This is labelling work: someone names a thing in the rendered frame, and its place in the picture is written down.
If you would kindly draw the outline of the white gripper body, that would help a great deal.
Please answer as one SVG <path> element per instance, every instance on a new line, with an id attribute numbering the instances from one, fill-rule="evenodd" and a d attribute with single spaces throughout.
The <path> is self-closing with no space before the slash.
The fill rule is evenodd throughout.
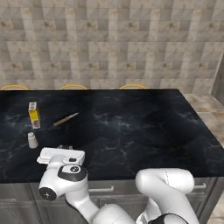
<path id="1" fill-rule="evenodd" d="M 39 164 L 48 165 L 55 157 L 61 157 L 62 162 L 65 165 L 83 165 L 85 160 L 85 152 L 83 150 L 69 150 L 45 147 L 41 150 L 40 155 L 37 158 L 37 162 Z"/>

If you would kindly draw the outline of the white shaker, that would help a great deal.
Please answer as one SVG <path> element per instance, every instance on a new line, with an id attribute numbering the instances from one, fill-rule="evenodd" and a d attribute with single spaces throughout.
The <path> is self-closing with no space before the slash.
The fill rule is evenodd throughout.
<path id="1" fill-rule="evenodd" d="M 35 149 L 39 146 L 38 140 L 33 132 L 28 133 L 28 144 L 31 149 Z"/>

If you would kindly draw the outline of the grey cabinet door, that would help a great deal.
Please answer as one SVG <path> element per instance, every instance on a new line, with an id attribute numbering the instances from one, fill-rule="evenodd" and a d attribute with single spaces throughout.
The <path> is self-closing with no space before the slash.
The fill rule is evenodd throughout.
<path id="1" fill-rule="evenodd" d="M 43 224 L 32 201 L 0 201 L 0 224 Z"/>

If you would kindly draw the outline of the yellow and white box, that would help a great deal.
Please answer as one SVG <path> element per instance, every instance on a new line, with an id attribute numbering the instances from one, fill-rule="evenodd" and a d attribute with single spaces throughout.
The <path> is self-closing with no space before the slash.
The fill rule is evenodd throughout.
<path id="1" fill-rule="evenodd" d="M 29 112 L 29 116 L 31 119 L 31 126 L 34 129 L 39 129 L 40 128 L 40 115 L 39 115 L 38 103 L 36 101 L 29 103 L 28 112 Z"/>

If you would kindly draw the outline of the grey drawer front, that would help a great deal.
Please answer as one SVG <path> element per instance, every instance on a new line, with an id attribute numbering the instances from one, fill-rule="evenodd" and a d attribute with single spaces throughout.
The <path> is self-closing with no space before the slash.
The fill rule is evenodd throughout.
<path id="1" fill-rule="evenodd" d="M 107 188 L 113 186 L 113 192 L 90 192 L 93 197 L 98 198 L 121 198 L 137 197 L 141 193 L 137 190 L 135 181 L 132 180 L 99 180 L 89 181 L 88 188 Z"/>
<path id="2" fill-rule="evenodd" d="M 213 190 L 216 178 L 195 178 L 194 188 L 192 192 L 188 194 L 189 200 L 192 201 L 204 201 Z"/>
<path id="3" fill-rule="evenodd" d="M 39 198 L 36 184 L 9 183 L 0 184 L 0 201 L 23 202 L 34 201 Z"/>

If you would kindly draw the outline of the yellow stool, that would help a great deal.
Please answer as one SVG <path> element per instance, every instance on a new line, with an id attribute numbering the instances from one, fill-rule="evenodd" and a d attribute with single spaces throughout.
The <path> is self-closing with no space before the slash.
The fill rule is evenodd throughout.
<path id="1" fill-rule="evenodd" d="M 145 86 L 139 85 L 139 84 L 126 84 L 121 86 L 119 89 L 126 89 L 126 88 L 137 88 L 137 89 L 146 89 Z"/>
<path id="2" fill-rule="evenodd" d="M 12 84 L 12 85 L 6 85 L 1 87 L 1 90 L 7 90 L 7 89 L 13 89 L 13 90 L 29 90 L 28 87 L 22 86 L 22 85 L 18 85 L 18 84 Z"/>
<path id="3" fill-rule="evenodd" d="M 66 90 L 66 89 L 81 89 L 81 90 L 88 90 L 87 87 L 79 85 L 79 84 L 68 84 L 60 88 L 60 90 Z"/>

